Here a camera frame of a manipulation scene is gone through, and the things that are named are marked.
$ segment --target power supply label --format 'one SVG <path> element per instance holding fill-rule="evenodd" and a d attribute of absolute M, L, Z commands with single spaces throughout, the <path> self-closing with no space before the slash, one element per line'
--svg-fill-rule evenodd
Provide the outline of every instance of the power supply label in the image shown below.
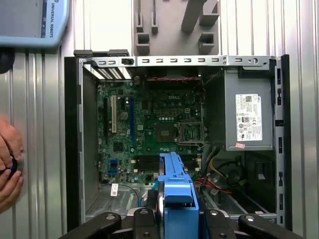
<path fill-rule="evenodd" d="M 237 141 L 263 140 L 261 97 L 236 95 Z"/>

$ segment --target blue plastic hard drive bracket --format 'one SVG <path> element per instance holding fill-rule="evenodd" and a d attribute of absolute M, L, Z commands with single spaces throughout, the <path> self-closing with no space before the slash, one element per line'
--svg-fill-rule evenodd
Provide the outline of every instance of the blue plastic hard drive bracket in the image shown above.
<path fill-rule="evenodd" d="M 165 239 L 198 239 L 199 206 L 191 177 L 175 152 L 159 155 L 164 175 Z"/>
<path fill-rule="evenodd" d="M 4 1 L 0 9 L 1 47 L 53 48 L 61 42 L 69 0 Z"/>

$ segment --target blue expansion slot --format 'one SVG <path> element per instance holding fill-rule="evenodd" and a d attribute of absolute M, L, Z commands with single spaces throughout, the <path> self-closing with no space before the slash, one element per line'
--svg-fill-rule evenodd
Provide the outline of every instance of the blue expansion slot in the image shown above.
<path fill-rule="evenodd" d="M 129 99 L 129 104 L 130 104 L 130 136 L 132 140 L 132 145 L 135 145 L 135 119 L 134 119 L 134 98 L 130 97 Z"/>

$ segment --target metal chassis frame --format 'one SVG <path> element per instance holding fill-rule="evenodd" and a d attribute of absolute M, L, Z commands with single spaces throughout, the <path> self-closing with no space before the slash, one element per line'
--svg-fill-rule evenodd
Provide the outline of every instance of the metal chassis frame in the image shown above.
<path fill-rule="evenodd" d="M 148 66 L 216 66 L 216 67 L 242 67 L 245 70 L 270 70 L 270 60 L 276 60 L 274 87 L 275 95 L 281 97 L 281 104 L 274 105 L 274 149 L 276 153 L 276 213 L 277 224 L 285 226 L 285 138 L 284 127 L 276 122 L 284 121 L 285 102 L 283 90 L 282 57 L 277 56 L 145 56 L 145 57 L 89 57 L 77 58 L 78 61 L 78 143 L 80 160 L 80 206 L 81 221 L 85 222 L 85 187 L 84 187 L 84 139 L 83 139 L 83 67 L 91 65 L 93 68 L 114 68 Z"/>

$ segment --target red sticker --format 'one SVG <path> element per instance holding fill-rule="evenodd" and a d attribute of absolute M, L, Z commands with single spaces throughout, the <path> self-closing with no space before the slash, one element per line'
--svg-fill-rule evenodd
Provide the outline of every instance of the red sticker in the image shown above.
<path fill-rule="evenodd" d="M 236 148 L 244 149 L 244 148 L 245 148 L 245 145 L 244 145 L 243 143 L 236 143 L 235 147 L 236 147 Z"/>

